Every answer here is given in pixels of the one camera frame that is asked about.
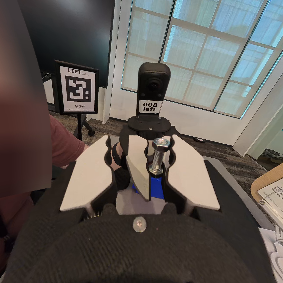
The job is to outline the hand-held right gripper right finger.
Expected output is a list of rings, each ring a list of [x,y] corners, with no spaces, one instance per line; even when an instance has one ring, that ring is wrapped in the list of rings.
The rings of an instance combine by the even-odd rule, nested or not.
[[[220,210],[214,187],[203,157],[179,136],[172,136],[171,153],[175,158],[167,171],[173,192],[181,198],[176,207],[181,214],[190,214],[195,207]]]

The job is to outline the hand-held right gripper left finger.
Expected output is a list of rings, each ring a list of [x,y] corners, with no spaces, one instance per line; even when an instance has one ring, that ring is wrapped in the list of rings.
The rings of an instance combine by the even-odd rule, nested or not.
[[[111,139],[105,135],[77,159],[60,211],[84,208],[99,213],[107,203],[116,203],[117,186],[111,167]]]

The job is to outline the blue plastic bin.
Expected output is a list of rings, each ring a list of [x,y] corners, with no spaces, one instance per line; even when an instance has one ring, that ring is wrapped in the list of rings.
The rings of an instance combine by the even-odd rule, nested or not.
[[[162,178],[150,177],[150,197],[164,200],[164,193],[162,189]]]

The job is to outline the person's left forearm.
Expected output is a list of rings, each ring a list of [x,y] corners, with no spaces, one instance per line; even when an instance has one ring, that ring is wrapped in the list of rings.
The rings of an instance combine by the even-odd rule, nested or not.
[[[83,150],[80,149],[80,150],[75,154],[74,161],[77,161],[77,159],[81,156],[81,154],[82,154],[83,152],[85,152],[88,148],[89,148],[89,146],[86,145],[86,144],[84,144]]]

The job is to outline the person's left hand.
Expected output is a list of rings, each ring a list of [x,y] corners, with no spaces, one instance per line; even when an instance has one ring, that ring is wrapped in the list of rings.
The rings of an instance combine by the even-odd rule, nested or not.
[[[119,168],[123,168],[127,170],[126,157],[120,142],[116,143],[112,147],[111,158],[112,158],[111,167],[114,171],[118,170]]]

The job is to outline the large window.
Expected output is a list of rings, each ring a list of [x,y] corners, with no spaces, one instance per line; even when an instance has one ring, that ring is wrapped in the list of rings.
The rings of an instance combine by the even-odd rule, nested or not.
[[[168,65],[166,100],[242,119],[282,58],[283,1],[130,1],[121,89]]]

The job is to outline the wooden document stand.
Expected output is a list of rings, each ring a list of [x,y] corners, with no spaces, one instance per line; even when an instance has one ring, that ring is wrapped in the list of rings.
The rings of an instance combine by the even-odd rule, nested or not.
[[[278,165],[261,177],[257,178],[251,185],[251,194],[260,207],[264,202],[260,203],[262,197],[257,192],[263,187],[270,185],[283,178],[283,164]],[[274,273],[276,282],[283,282],[283,225],[274,222],[275,231],[259,228],[263,237],[271,268]]]

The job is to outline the black framed marker sign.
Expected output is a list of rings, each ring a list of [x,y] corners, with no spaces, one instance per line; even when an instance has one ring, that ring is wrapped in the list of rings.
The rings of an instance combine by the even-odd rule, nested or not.
[[[99,70],[59,60],[55,61],[55,77],[59,112],[77,117],[74,136],[82,141],[82,127],[89,136],[95,131],[86,121],[87,114],[98,113]]]

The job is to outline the printed paper sheet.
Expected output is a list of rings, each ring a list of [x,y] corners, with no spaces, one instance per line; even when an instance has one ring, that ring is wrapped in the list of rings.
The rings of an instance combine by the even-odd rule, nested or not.
[[[274,222],[282,225],[283,222],[283,179],[263,187],[257,191],[262,197],[260,203]]]

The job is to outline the large black wall screen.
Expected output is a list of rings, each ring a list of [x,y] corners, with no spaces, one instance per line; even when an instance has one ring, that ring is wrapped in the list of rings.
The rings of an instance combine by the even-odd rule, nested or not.
[[[19,0],[41,71],[54,60],[99,70],[108,87],[115,0]]]

